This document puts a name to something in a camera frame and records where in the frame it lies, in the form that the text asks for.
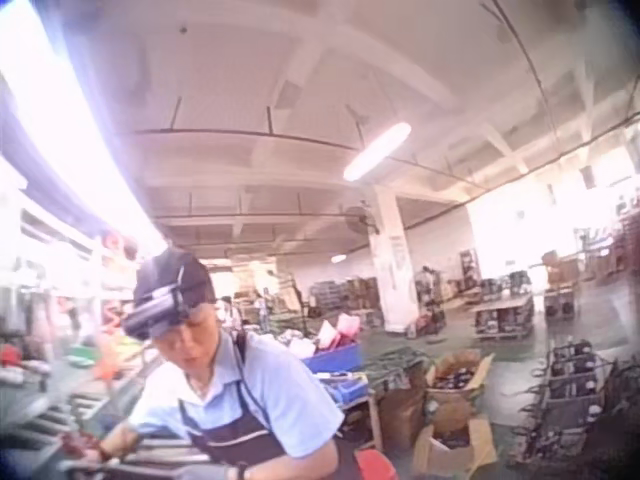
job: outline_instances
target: column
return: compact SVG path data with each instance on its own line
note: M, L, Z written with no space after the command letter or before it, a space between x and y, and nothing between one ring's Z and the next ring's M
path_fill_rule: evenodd
M369 245L385 330L404 333L420 312L400 210L395 194L381 186L373 187L370 203L378 233L371 229Z

